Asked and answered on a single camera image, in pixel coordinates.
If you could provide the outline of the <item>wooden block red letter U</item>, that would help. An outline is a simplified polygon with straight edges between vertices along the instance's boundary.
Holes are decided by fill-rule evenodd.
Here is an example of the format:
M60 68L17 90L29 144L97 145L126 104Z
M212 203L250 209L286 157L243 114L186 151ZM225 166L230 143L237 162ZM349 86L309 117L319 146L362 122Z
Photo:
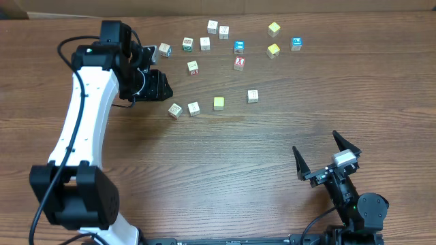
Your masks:
M168 109L168 113L169 115L171 115L171 117L178 119L179 116L183 113L183 109L181 106L177 105L176 103L173 103Z

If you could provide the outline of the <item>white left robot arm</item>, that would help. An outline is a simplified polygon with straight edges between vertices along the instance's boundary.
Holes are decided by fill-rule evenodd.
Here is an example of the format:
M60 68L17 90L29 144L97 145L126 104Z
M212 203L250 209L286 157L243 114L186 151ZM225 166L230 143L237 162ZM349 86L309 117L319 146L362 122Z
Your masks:
M119 191L102 167L102 147L114 99L134 105L173 95L155 69L156 46L143 46L119 20L102 22L92 44L80 45L67 66L73 89L59 141L47 164L34 165L29 183L52 225L90 237L93 244L144 244L141 230L120 213Z

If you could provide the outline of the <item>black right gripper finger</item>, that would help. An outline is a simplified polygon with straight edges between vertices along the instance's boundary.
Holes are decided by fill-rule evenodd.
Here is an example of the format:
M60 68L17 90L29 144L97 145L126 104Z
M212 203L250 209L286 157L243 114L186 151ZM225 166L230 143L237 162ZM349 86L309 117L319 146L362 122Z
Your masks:
M357 146L353 145L349 141L347 141L343 136L341 136L340 133L337 131L333 131L332 135L334 137L334 140L339 148L339 150L342 152L344 150L351 150L356 156L359 156L362 151Z
M306 177L311 173L311 170L309 169L302 155L298 151L297 147L293 146L292 151L294 153L294 158L296 160L296 170L297 170L298 179L306 180Z

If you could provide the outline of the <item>wooden block blue letter H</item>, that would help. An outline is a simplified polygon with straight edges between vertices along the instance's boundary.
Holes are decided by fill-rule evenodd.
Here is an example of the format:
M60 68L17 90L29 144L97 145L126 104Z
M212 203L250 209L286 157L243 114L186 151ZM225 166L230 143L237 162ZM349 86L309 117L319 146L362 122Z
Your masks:
M200 114L200 107L198 102L193 102L193 103L189 103L188 104L188 110L190 113L190 116L196 116L198 114Z

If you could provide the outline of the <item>wooden block yellow letter S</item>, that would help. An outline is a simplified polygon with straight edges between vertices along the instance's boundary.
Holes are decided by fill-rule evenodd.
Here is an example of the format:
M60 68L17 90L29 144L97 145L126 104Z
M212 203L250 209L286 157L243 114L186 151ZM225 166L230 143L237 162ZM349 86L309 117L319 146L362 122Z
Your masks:
M215 97L213 108L215 111L222 111L224 109L225 99L223 97Z

